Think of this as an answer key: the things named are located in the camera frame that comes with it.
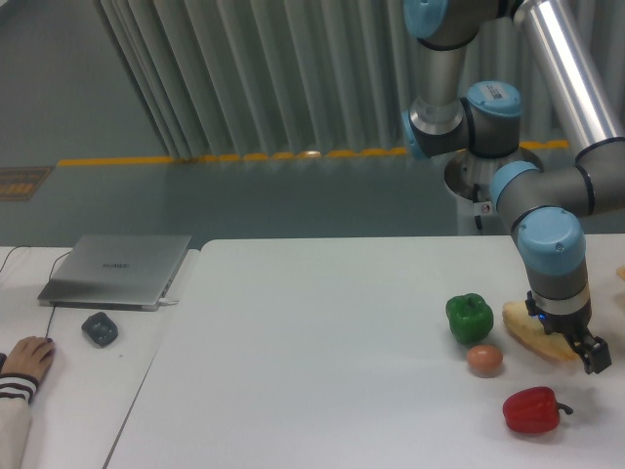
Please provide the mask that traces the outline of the forearm in striped cuff sleeve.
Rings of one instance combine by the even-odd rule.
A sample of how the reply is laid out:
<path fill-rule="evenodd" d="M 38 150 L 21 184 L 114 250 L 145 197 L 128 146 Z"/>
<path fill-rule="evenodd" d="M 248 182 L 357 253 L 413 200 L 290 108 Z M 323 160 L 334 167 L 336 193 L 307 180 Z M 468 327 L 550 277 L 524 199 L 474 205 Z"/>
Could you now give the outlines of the forearm in striped cuff sleeve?
<path fill-rule="evenodd" d="M 1 376 L 1 467 L 20 468 L 28 438 L 30 400 L 38 381 L 25 374 Z"/>

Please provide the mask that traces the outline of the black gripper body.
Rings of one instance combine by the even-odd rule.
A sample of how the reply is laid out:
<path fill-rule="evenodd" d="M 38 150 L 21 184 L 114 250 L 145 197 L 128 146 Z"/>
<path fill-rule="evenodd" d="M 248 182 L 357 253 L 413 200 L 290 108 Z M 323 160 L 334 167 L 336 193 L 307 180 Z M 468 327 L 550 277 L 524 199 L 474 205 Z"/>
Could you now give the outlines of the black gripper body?
<path fill-rule="evenodd" d="M 559 333 L 568 338 L 582 338 L 588 333 L 588 324 L 592 316 L 590 301 L 574 312 L 554 314 L 545 298 L 528 291 L 525 306 L 528 315 L 540 321 L 546 334 Z"/>

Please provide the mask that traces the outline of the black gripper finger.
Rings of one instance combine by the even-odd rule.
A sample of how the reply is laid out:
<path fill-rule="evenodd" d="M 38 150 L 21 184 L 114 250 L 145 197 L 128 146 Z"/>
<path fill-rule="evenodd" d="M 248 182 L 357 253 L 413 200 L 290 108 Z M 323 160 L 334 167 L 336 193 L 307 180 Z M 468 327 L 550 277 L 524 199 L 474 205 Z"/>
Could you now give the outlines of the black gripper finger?
<path fill-rule="evenodd" d="M 588 330 L 564 336 L 568 346 L 580 358 L 586 374 L 599 374 L 611 366 L 608 344 Z"/>

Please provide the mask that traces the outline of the person's hand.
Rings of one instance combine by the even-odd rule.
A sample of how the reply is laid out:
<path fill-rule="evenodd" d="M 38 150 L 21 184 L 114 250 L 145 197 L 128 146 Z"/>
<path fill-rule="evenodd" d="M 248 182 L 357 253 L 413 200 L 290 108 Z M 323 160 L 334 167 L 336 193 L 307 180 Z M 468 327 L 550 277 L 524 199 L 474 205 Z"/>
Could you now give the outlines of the person's hand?
<path fill-rule="evenodd" d="M 49 338 L 29 336 L 20 340 L 1 366 L 2 376 L 25 376 L 41 384 L 51 366 L 42 363 Z"/>

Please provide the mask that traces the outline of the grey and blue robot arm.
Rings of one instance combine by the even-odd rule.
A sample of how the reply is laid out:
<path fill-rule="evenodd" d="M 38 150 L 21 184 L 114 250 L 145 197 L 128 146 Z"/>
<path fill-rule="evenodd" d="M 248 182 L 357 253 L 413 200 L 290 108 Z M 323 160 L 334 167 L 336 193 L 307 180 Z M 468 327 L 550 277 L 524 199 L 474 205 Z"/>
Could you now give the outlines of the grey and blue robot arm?
<path fill-rule="evenodd" d="M 611 364 L 592 316 L 580 220 L 624 205 L 624 128 L 564 1 L 407 1 L 403 15 L 423 53 L 416 100 L 403 114 L 417 158 L 456 150 L 493 161 L 487 199 L 509 230 L 529 282 L 526 307 L 546 333 L 562 335 L 587 373 Z M 521 103 L 505 83 L 458 93 L 467 46 L 489 21 L 521 31 L 546 81 L 573 166 L 544 172 L 521 156 Z"/>

